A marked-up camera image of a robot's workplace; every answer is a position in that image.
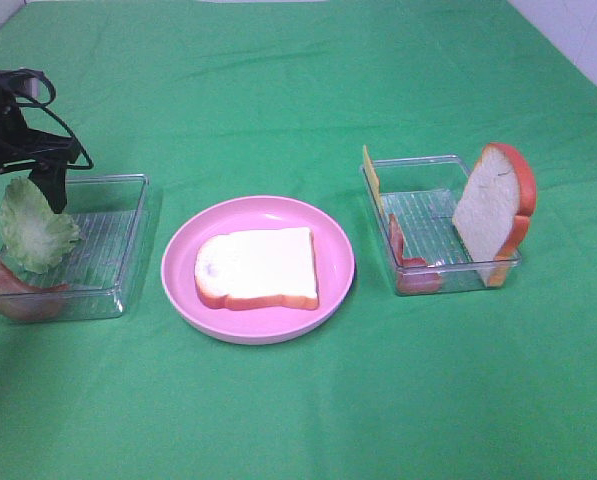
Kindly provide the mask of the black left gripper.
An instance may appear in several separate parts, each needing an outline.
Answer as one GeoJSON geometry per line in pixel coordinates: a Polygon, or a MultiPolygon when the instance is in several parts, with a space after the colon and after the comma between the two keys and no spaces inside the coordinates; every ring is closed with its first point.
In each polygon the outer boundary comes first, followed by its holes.
{"type": "Polygon", "coordinates": [[[66,171],[76,169],[78,139],[49,105],[56,97],[51,81],[39,70],[0,70],[0,174],[31,170],[32,181],[55,214],[67,205],[66,171]],[[61,136],[30,127],[24,108],[39,109],[67,133],[61,136]]]}

